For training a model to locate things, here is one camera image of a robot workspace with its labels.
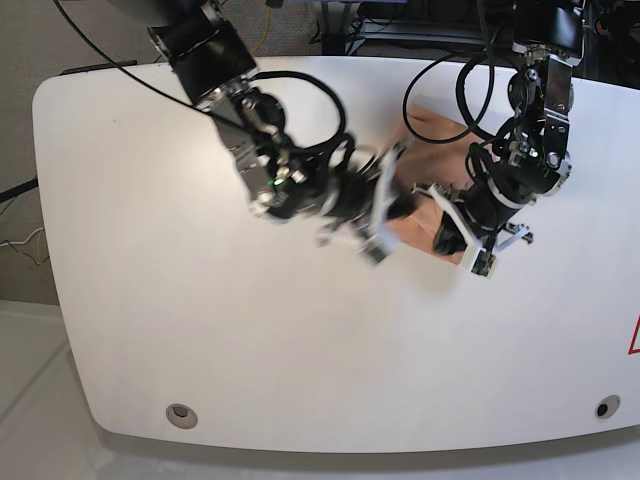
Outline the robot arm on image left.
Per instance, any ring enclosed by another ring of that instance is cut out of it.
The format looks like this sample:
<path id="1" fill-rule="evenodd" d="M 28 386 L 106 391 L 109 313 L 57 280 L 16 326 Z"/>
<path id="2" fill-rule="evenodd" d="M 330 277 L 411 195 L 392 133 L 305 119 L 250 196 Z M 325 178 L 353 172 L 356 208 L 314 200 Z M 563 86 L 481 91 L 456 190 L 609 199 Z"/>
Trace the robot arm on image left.
<path id="1" fill-rule="evenodd" d="M 259 71 L 255 59 L 217 1 L 117 1 L 144 25 L 176 74 L 192 107 L 210 117 L 233 155 L 252 207 L 288 221 L 298 214 L 331 219 L 326 232 L 353 226 L 368 246 L 385 240 L 391 220 L 411 215 L 416 203 L 394 180 L 395 145 L 360 169 L 350 166 L 356 140 L 335 92 L 296 71 Z M 338 125 L 326 140 L 299 146 L 286 131 L 279 100 L 257 80 L 292 79 L 322 91 L 336 107 Z"/>

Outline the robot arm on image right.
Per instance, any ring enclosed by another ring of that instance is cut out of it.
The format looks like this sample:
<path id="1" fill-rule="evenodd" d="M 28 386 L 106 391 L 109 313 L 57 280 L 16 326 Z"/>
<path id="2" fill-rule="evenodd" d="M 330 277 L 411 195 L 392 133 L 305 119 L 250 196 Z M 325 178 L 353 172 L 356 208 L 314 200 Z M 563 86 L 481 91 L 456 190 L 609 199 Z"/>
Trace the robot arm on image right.
<path id="1" fill-rule="evenodd" d="M 406 129 L 425 145 L 407 153 L 400 178 L 405 185 L 443 185 L 453 208 L 447 212 L 430 196 L 419 197 L 412 214 L 390 223 L 403 243 L 456 263 L 469 245 L 467 235 L 488 252 L 496 251 L 501 234 L 533 241 L 530 230 L 512 219 L 539 197 L 553 195 L 570 175 L 572 71 L 583 57 L 584 9 L 582 1 L 514 3 L 513 50 L 522 60 L 507 88 L 513 115 L 495 133 L 481 127 L 466 99 L 471 71 L 481 62 L 495 65 L 490 43 L 456 79 L 461 124 L 403 103 Z"/>

